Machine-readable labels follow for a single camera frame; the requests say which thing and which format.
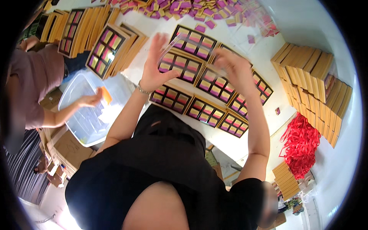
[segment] hand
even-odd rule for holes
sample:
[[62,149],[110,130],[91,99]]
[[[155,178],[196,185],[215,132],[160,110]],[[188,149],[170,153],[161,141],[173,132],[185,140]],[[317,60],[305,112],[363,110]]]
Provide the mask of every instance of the hand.
[[219,68],[224,68],[229,76],[230,83],[246,99],[256,93],[250,63],[227,49],[214,50],[217,59],[214,63]]
[[27,49],[27,43],[26,41],[23,39],[22,42],[19,44],[20,48],[25,52]]
[[162,47],[167,42],[167,35],[157,33],[152,40],[149,48],[148,57],[144,64],[143,76],[141,79],[141,88],[144,91],[151,92],[158,89],[170,79],[178,77],[181,73],[176,70],[170,70],[166,73],[160,73],[158,70],[158,62],[161,55]]
[[97,89],[97,94],[92,96],[82,96],[77,100],[80,107],[95,107],[102,98],[102,89]]

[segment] wrist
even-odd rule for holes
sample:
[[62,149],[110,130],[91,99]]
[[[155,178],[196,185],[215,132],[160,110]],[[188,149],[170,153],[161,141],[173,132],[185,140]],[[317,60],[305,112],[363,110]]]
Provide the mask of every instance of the wrist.
[[148,94],[142,93],[141,91],[139,91],[139,89],[138,89],[138,88],[136,88],[134,92],[135,92],[136,94],[138,94],[140,98],[143,98],[143,99],[145,99],[145,100],[147,100],[147,99],[148,99],[148,97],[149,97],[149,95],[148,95]]
[[246,101],[259,97],[259,92],[257,91],[255,84],[253,82],[251,84],[252,86],[248,85],[248,87],[242,87],[240,90],[238,90]]
[[75,101],[75,106],[77,108],[82,108],[83,107],[83,104],[82,104],[82,101],[81,99],[79,98],[78,100]]
[[140,80],[138,82],[138,87],[137,89],[139,90],[140,93],[142,94],[146,94],[146,95],[150,95],[153,91],[155,90],[151,90],[150,87],[148,87],[146,84],[146,82],[144,80]]

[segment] jeans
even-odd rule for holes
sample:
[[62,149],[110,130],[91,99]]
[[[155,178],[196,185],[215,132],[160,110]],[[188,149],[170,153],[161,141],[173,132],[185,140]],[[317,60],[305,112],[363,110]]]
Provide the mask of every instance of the jeans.
[[88,59],[90,51],[84,51],[83,53],[78,54],[75,58],[70,59],[64,57],[64,65],[65,65],[65,74],[63,77],[63,83],[68,82],[74,74],[82,69],[85,69],[85,65]]

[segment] black striped curtain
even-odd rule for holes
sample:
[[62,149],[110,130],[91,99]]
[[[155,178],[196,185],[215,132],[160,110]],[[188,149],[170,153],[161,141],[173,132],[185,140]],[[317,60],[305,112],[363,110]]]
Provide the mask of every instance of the black striped curtain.
[[39,147],[41,139],[37,130],[26,130],[23,144],[16,156],[6,154],[10,181],[16,194],[31,203],[38,205],[49,183],[47,173],[34,174],[33,168],[42,156]]

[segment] red ribbon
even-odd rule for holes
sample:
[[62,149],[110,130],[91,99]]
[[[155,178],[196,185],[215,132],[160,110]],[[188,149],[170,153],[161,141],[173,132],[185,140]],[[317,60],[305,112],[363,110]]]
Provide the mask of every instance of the red ribbon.
[[281,149],[279,157],[285,158],[285,162],[295,179],[304,178],[304,175],[316,162],[314,153],[319,146],[320,137],[321,134],[318,130],[313,128],[299,112],[297,112],[296,118],[287,125],[287,129],[280,139],[281,142],[286,141],[286,143]]

